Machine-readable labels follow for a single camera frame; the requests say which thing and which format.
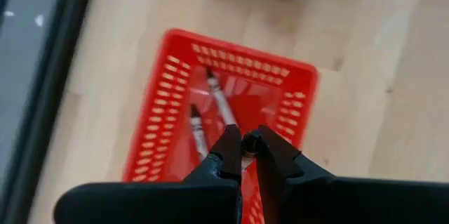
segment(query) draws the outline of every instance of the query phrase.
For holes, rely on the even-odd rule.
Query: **red plastic basket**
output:
[[[218,75],[243,134],[266,124],[300,147],[316,89],[315,67],[172,29],[149,79],[123,181],[179,181],[199,164],[190,103],[202,111],[209,147],[218,140],[224,124],[217,124],[221,117],[208,95],[205,67]],[[254,164],[243,175],[242,194],[243,223],[264,223]]]

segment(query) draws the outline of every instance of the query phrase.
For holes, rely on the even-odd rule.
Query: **black object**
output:
[[[257,175],[265,223],[449,223],[449,184],[337,177],[268,127],[256,133],[263,142]],[[228,126],[182,183],[76,187],[61,197],[55,221],[240,223],[241,178],[232,164],[239,162],[233,153],[241,151],[240,137]]]
[[[26,223],[88,0],[0,0],[0,223]]]

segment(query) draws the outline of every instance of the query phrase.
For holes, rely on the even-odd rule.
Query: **wooden floor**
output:
[[[30,223],[119,180],[171,27],[311,63],[304,153],[341,176],[449,181],[449,0],[91,0]]]

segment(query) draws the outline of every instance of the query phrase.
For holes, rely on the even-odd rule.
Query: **floor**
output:
[[[449,0],[91,0],[29,222],[120,179],[171,27],[315,65],[303,150],[334,174],[449,181],[447,16]]]

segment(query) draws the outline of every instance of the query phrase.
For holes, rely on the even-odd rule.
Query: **marker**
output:
[[[203,161],[208,156],[209,151],[206,144],[206,137],[204,136],[201,115],[194,104],[190,105],[190,126],[194,134],[196,151],[199,153],[200,160]]]
[[[241,141],[241,170],[245,171],[262,149],[262,136],[258,130],[247,133]]]
[[[214,76],[214,74],[209,68],[206,68],[206,74],[208,76],[208,84],[210,92],[215,97],[215,101],[217,102],[218,109],[220,110],[224,123],[226,125],[232,124],[237,125],[237,122],[234,118],[234,115],[231,112],[229,104],[227,103],[226,97],[220,88],[220,84],[218,83],[217,78]]]

